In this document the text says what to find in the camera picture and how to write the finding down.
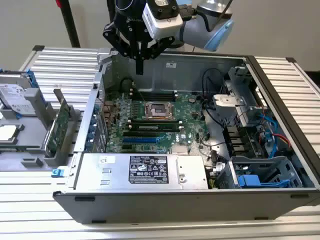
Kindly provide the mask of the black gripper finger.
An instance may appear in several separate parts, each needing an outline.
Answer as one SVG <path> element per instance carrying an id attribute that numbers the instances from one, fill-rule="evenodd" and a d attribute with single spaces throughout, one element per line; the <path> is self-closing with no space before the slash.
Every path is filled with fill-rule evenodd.
<path id="1" fill-rule="evenodd" d="M 136 74 L 140 74 L 139 45 L 136 38 L 129 37 L 129 43 L 125 42 L 116 28 L 114 22 L 107 24 L 102 32 L 103 37 L 123 56 L 135 60 Z"/>
<path id="2" fill-rule="evenodd" d="M 173 42 L 175 38 L 165 37 L 158 40 L 151 47 L 148 47 L 147 42 L 141 43 L 140 54 L 139 54 L 139 74 L 144 74 L 144 61 L 149 59 L 157 58 L 165 49 L 167 49 Z"/>

